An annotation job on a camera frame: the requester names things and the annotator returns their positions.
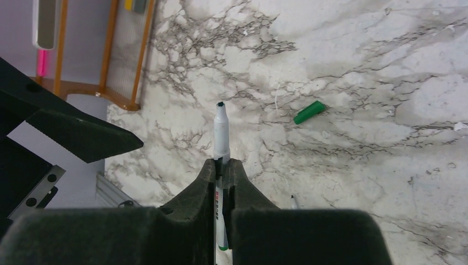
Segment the aluminium rail frame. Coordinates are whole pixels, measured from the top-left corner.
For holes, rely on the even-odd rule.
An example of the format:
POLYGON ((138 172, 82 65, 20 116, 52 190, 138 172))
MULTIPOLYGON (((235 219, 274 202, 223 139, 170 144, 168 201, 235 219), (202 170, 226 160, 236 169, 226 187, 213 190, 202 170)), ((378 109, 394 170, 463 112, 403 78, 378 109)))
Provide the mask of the aluminium rail frame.
POLYGON ((120 190, 104 177, 103 172, 96 175, 95 198, 100 206, 105 208, 141 207, 139 203, 120 190))

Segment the green pen cap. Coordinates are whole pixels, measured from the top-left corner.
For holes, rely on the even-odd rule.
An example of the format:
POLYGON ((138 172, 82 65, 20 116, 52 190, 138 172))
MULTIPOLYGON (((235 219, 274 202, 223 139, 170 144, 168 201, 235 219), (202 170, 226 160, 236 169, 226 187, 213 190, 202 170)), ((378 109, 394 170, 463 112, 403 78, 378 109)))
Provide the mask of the green pen cap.
POLYGON ((308 107, 304 108, 303 110, 299 111, 297 115, 294 117, 293 121, 296 125, 299 125, 306 120, 310 119, 311 117, 323 112, 326 110, 326 106, 321 103, 320 101, 315 101, 310 104, 308 107))

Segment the white marker on table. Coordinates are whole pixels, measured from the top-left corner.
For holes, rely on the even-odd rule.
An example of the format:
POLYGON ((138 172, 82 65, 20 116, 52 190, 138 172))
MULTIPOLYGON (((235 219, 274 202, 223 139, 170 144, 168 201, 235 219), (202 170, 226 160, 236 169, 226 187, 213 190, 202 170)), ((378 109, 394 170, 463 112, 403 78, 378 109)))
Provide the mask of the white marker on table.
POLYGON ((299 209, 299 203, 294 195, 290 196, 290 200, 291 200, 291 208, 295 210, 299 209))

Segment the yellow small block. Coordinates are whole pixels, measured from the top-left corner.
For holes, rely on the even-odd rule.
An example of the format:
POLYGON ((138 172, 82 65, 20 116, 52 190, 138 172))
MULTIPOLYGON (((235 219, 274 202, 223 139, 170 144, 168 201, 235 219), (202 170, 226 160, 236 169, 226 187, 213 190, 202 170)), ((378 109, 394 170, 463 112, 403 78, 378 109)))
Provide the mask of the yellow small block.
POLYGON ((126 10, 132 11, 133 9, 133 0, 124 0, 124 7, 126 10))

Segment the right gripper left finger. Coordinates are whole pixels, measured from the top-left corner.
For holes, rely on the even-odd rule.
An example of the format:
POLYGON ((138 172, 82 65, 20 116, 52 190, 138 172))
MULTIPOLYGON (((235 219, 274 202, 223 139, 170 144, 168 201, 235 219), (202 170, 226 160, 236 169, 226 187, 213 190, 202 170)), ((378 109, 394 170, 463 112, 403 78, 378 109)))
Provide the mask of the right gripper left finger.
POLYGON ((36 210, 1 241, 2 264, 214 264, 215 162, 159 208, 36 210))

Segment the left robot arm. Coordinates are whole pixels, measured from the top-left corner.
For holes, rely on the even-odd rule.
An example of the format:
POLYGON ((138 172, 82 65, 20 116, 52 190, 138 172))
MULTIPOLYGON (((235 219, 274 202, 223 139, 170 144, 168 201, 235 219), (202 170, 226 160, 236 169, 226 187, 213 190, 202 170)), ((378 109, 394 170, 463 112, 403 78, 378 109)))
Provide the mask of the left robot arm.
POLYGON ((45 207, 65 172, 9 137, 21 123, 85 163, 143 146, 132 132, 80 111, 1 60, 1 234, 19 215, 45 207))

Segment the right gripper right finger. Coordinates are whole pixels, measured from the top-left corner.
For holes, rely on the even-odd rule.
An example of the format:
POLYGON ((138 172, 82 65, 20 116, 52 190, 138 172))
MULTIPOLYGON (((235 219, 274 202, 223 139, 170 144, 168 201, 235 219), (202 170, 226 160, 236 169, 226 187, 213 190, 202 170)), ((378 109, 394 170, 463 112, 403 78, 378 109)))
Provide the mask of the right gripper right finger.
POLYGON ((234 264, 391 264, 378 224, 350 209, 281 209, 248 179, 242 162, 225 171, 234 264))

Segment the pink highlighter item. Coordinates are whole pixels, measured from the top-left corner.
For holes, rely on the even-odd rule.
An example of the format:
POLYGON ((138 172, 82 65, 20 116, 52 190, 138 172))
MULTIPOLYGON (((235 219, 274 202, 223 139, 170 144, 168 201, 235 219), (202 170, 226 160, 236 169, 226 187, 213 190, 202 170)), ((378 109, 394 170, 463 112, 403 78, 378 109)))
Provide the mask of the pink highlighter item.
POLYGON ((38 49, 36 58, 36 77, 44 77, 47 74, 48 51, 38 49))

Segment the wooden rack shelf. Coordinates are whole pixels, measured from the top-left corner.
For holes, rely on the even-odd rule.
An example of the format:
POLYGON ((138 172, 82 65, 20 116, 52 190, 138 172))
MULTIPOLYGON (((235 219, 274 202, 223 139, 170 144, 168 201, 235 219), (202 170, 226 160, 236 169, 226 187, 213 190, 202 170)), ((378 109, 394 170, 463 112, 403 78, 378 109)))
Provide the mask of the wooden rack shelf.
POLYGON ((156 1, 62 1, 57 43, 47 74, 33 79, 53 94, 105 98, 139 110, 141 71, 156 1))

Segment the white box beside pink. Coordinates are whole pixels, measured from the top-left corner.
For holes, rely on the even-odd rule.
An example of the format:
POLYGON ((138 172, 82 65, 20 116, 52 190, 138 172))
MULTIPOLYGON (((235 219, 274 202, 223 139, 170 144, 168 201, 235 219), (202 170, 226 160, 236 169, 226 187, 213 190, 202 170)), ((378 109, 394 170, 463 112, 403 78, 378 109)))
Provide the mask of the white box beside pink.
POLYGON ((61 2, 33 0, 32 43, 37 49, 53 50, 57 43, 61 2))

